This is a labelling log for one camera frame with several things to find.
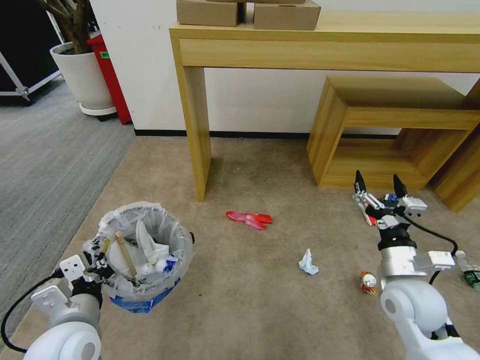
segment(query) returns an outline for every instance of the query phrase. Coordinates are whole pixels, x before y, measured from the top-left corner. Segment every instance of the black baseboard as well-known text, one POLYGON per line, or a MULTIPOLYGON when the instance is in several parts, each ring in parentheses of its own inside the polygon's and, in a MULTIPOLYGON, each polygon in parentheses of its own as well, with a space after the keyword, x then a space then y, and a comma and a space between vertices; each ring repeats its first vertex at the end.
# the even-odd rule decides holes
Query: black baseboard
MULTIPOLYGON (((155 136, 155 137, 186 137, 185 130, 138 130, 135 129, 137 136, 155 136)), ((310 134, 308 132, 258 132, 258 131, 210 131, 211 138, 232 138, 232 139, 287 139, 287 140, 307 140, 310 134)), ((382 134, 343 134, 345 139, 395 139, 396 135, 382 134)))

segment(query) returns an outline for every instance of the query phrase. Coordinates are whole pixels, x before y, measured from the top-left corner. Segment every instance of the cardboard box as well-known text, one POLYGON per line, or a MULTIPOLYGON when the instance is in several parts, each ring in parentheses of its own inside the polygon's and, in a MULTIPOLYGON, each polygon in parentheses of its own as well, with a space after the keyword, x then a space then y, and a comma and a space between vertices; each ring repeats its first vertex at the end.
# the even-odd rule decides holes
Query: cardboard box
POLYGON ((236 27, 246 10, 245 3, 176 0, 176 19, 184 25, 236 27))
POLYGON ((320 6, 311 0, 303 4, 256 3, 253 17, 255 29, 315 30, 320 6))
POLYGON ((222 3, 303 4, 305 0, 207 0, 222 3))

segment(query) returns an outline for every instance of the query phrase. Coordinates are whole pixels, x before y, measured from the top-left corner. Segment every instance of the red container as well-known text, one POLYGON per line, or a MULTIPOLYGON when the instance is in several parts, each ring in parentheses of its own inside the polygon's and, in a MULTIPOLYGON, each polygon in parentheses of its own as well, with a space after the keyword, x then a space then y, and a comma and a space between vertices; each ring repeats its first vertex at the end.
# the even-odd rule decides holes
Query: red container
POLYGON ((101 73, 105 79, 106 86, 110 92, 110 96, 115 105, 116 113, 120 118, 121 124, 125 125, 126 123, 131 123, 132 117, 130 116, 129 108, 125 102, 122 89, 120 88, 119 80, 115 74, 114 66, 110 61, 109 52, 105 46, 104 38, 102 35, 98 35, 88 40, 87 43, 91 45, 91 48, 95 53, 96 60, 98 61, 98 65, 100 65, 101 73))

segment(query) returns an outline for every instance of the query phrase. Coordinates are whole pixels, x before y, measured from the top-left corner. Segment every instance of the plant pot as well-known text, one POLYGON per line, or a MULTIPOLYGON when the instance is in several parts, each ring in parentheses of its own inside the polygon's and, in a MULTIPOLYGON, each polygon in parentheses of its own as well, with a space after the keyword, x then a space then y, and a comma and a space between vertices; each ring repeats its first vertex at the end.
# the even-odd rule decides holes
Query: plant pot
POLYGON ((52 47, 50 54, 73 97, 78 101, 81 111, 93 116, 114 113, 114 102, 95 54, 62 54, 72 48, 72 43, 66 42, 52 47))

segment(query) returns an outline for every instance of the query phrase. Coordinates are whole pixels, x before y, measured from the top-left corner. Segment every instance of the beige carpet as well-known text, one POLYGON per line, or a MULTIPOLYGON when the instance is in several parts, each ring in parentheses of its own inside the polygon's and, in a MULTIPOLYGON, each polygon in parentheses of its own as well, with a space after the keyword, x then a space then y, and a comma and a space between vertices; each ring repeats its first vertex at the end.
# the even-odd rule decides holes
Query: beige carpet
MULTIPOLYGON (((212 139, 212 154, 197 203, 187 140, 136 138, 67 248, 64 257, 80 251, 103 214, 140 200, 162 203, 196 237, 186 276, 149 315, 105 301, 102 359, 402 359, 379 297, 360 290, 360 272, 375 271, 380 254, 352 191, 315 186, 305 141, 212 139), (256 231, 228 220, 227 210, 269 213, 273 224, 256 231), (307 248, 320 268, 314 276, 298 267, 307 248)), ((480 262, 480 199, 453 214, 433 192, 419 194, 430 206, 422 224, 480 262)), ((416 229, 411 235, 421 251, 450 249, 416 229)), ((480 351, 480 294, 455 271, 435 285, 459 333, 480 351)), ((31 309, 13 340, 26 347, 46 327, 31 309)))

